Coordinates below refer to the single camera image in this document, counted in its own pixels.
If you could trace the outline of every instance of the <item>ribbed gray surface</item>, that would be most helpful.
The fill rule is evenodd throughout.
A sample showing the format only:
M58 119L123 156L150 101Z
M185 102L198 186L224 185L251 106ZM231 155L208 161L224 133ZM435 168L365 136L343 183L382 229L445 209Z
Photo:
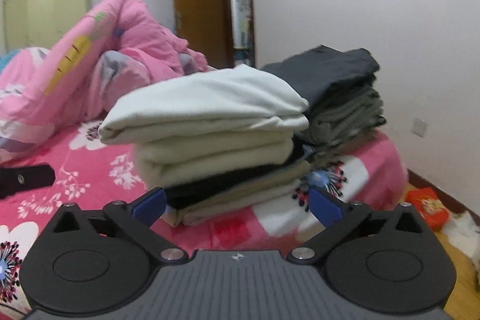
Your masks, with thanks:
M29 320L59 320L35 312ZM182 266L164 267L150 288L120 310L93 320L447 320L441 310L417 316L379 315L343 299L311 266L277 251L199 251Z

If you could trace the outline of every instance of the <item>pink bed sheet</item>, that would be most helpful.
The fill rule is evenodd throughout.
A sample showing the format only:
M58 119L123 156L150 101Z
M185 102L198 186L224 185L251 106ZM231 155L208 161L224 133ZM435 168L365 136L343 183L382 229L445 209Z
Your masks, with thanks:
M52 187L17 193L0 201L0 243L18 244L15 257L23 259L38 234L64 202L77 202L82 209L101 209L112 200L131 202L145 191L133 165L128 145L105 146L98 140L99 121L71 127L57 134L35 155L15 165L49 163L56 172ZM376 141L352 155L340 157L329 174L342 167L340 178L343 199L362 200L375 209L390 209L399 200L407 174L393 143L378 132ZM249 250L278 248L291 250L298 243L318 233L322 227L305 210L305 203L286 195L240 211L219 216L197 226L170 227L162 220L152 229L188 252L196 248L213 250ZM20 319L27 313L28 303L15 272L17 262L0 272L0 319Z

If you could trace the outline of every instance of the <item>pink quilt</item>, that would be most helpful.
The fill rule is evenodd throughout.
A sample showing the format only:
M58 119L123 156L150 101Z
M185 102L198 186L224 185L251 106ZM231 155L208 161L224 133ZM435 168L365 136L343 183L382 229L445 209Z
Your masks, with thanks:
M98 118L127 92L184 75L181 55L207 70L205 57L160 26L141 0L104 0L51 51L21 50L2 71L0 162Z
M65 129L15 165L48 162L56 172L52 187L0 201L0 319L20 319L28 303L18 284L23 259L49 219L64 202L85 210L101 209L112 200L131 202L146 191L133 163L130 146L105 146L98 140L100 121ZM342 156L326 172L345 201L359 199L377 209L392 208L405 187L406 170L383 133L376 141ZM306 212L308 197L294 193L216 217L198 226L170 227L162 220L152 229L190 253L196 248L291 250L322 226Z

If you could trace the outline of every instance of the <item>light switch plate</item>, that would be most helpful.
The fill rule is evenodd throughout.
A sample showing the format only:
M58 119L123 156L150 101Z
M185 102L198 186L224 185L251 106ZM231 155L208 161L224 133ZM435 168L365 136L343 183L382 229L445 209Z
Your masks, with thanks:
M413 121L412 133L415 133L417 136L420 137L425 137L425 133L427 133L427 127L427 121L416 118Z

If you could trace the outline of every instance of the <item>metal screw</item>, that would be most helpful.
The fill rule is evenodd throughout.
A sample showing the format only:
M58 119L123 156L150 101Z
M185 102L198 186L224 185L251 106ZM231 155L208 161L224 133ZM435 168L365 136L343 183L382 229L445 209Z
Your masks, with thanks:
M308 247L298 247L292 251L292 255L297 259L311 259L315 256L315 251Z
M161 252L160 256L166 260L179 260L183 258L184 254L180 248L167 248Z

